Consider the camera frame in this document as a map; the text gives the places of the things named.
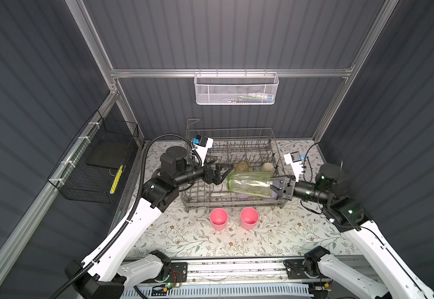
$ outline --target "white wire basket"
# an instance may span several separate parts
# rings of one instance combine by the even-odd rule
[[[261,75],[218,72],[196,73],[196,103],[199,105],[272,105],[279,84],[277,73]]]

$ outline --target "table surface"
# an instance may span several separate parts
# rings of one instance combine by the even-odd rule
[[[312,140],[277,140],[276,147],[283,158],[288,152],[304,154],[313,143]],[[183,143],[160,141],[151,146],[146,161],[146,180],[160,167],[160,155],[172,146],[183,146]],[[308,158],[315,175],[323,164],[316,147],[310,150]],[[310,174],[306,173],[305,177],[308,179]],[[129,207],[135,200],[138,184]],[[316,205],[305,205],[318,210]],[[252,230],[241,228],[241,210],[226,209],[229,217],[226,229],[216,231],[210,226],[209,210],[186,213],[182,201],[177,198],[142,234],[128,257],[146,256],[155,249],[168,256],[186,257],[303,255],[317,245],[333,254],[361,254],[326,218],[305,210],[300,200],[293,199],[283,208],[257,207],[260,220]]]

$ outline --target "black mount plate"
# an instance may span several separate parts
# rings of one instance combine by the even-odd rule
[[[179,272],[181,275],[177,274],[175,276],[176,282],[186,282],[187,280],[187,263],[171,263],[171,270],[169,271],[169,277],[164,282],[174,282],[174,272]],[[155,281],[154,278],[144,280],[142,283],[160,283],[160,281]]]
[[[288,279],[327,278],[326,276],[321,274],[316,277],[311,277],[307,275],[303,267],[303,262],[304,259],[293,259],[284,261],[284,265],[286,265]]]

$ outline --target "black mesh tray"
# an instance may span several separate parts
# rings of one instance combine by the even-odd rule
[[[139,149],[137,134],[136,123],[101,119],[66,163],[62,181],[49,182],[68,200],[119,200]]]

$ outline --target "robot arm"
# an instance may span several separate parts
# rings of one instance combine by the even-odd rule
[[[294,152],[291,156],[297,158],[299,154]],[[425,285],[395,252],[370,214],[346,195],[349,177],[340,171],[340,167],[323,164],[314,184],[297,181],[294,177],[287,180],[288,186],[294,184],[294,197],[322,205],[324,216],[357,246],[384,285],[347,267],[320,246],[305,255],[310,272],[333,278],[365,299],[374,299],[375,296],[399,299],[434,298],[433,290]]]
[[[208,184],[218,185],[232,170],[231,164],[213,164],[214,161],[208,162],[205,159],[212,144],[213,140],[204,136],[194,139],[195,152],[202,160],[200,165],[195,164],[193,157],[185,148],[168,148],[160,156],[160,174],[143,184],[142,197],[138,200],[134,214],[130,217],[130,210],[91,254],[80,263],[73,261],[66,267],[66,275],[73,278],[88,265],[92,265],[72,284],[85,299],[117,299],[124,290],[142,281],[167,278],[170,272],[170,259],[158,251],[153,251],[136,262],[124,265],[121,263],[149,225],[178,197],[179,186],[193,184],[199,179]],[[229,169],[222,174],[221,170],[224,168]],[[95,263],[93,259],[110,243],[104,256]]]

